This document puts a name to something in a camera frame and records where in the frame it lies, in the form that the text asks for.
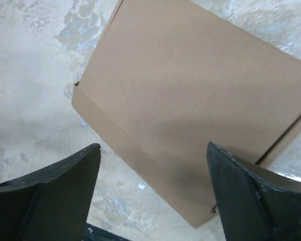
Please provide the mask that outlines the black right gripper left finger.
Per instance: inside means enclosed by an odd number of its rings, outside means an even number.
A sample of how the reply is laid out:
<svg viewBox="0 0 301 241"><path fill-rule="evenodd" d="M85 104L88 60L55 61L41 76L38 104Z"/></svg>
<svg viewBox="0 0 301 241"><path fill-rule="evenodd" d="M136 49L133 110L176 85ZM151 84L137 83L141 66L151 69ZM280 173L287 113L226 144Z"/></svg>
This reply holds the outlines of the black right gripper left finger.
<svg viewBox="0 0 301 241"><path fill-rule="evenodd" d="M100 145L0 184L0 240L81 240Z"/></svg>

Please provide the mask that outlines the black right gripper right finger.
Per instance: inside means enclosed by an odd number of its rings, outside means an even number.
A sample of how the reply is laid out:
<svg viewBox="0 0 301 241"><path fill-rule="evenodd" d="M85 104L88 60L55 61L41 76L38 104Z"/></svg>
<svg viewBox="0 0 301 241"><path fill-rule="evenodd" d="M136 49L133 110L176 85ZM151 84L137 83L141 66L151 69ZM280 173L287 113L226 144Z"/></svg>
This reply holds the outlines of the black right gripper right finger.
<svg viewBox="0 0 301 241"><path fill-rule="evenodd" d="M301 182L212 142L207 163L226 240L301 240Z"/></svg>

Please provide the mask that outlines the brown cardboard box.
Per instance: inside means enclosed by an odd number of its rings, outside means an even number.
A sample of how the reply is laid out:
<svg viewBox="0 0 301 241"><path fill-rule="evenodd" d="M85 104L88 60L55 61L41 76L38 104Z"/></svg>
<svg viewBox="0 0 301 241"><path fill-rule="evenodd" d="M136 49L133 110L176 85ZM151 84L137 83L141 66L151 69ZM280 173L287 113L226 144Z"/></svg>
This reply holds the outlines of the brown cardboard box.
<svg viewBox="0 0 301 241"><path fill-rule="evenodd" d="M301 61L191 1L119 1L72 105L192 227L215 142L269 163L301 132Z"/></svg>

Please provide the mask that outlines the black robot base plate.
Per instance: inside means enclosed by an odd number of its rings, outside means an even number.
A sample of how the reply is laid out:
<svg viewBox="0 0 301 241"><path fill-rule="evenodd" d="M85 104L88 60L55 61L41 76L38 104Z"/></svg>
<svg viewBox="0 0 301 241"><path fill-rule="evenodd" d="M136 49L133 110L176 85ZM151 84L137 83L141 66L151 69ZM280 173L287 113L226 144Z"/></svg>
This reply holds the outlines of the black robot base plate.
<svg viewBox="0 0 301 241"><path fill-rule="evenodd" d="M83 241L130 241L121 236L115 235L111 232L93 226L89 223L85 224Z"/></svg>

